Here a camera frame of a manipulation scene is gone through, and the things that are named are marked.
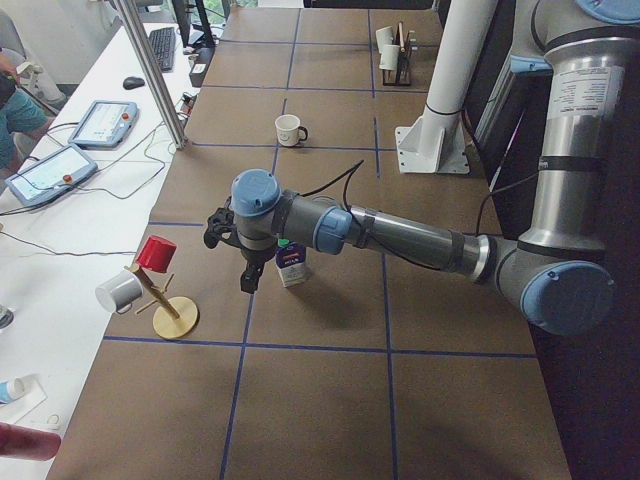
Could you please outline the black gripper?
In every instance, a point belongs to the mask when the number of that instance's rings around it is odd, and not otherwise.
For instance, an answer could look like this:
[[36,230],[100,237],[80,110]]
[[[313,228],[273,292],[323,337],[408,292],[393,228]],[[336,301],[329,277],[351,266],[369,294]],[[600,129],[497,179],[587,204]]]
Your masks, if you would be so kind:
[[271,233],[271,220],[279,200],[279,195],[269,200],[263,198],[262,204],[257,199],[251,208],[239,205],[240,212],[236,212],[234,197],[229,196],[207,220],[205,245],[213,249],[223,242],[238,248],[247,261],[248,265],[240,277],[242,292],[257,291],[261,269],[276,254],[278,246],[276,237]]

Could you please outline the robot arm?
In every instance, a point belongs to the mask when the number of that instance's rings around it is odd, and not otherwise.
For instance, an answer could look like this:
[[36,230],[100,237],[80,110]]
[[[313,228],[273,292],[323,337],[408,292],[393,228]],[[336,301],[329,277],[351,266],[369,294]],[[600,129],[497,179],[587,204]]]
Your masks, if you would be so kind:
[[541,100],[544,126],[537,162],[515,183],[529,197],[523,233],[503,238],[454,212],[475,199],[483,170],[456,176],[450,152],[473,76],[488,53],[496,1],[454,1],[444,21],[435,70],[418,118],[395,131],[396,179],[373,207],[347,204],[326,187],[298,193],[275,174],[237,175],[225,203],[205,224],[209,248],[241,252],[240,287],[257,290],[285,238],[324,254],[345,246],[394,256],[418,268],[458,274],[493,289],[532,325],[575,335],[602,323],[616,285],[605,269],[596,227],[625,74],[639,57],[635,1],[517,1],[502,67],[550,80]]

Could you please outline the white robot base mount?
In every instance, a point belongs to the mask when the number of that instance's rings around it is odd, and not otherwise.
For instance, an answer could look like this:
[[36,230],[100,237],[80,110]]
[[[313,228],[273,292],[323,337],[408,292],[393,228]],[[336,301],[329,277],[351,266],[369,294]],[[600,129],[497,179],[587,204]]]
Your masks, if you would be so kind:
[[451,2],[424,111],[412,126],[395,129],[400,172],[470,171],[461,111],[497,5],[496,0]]

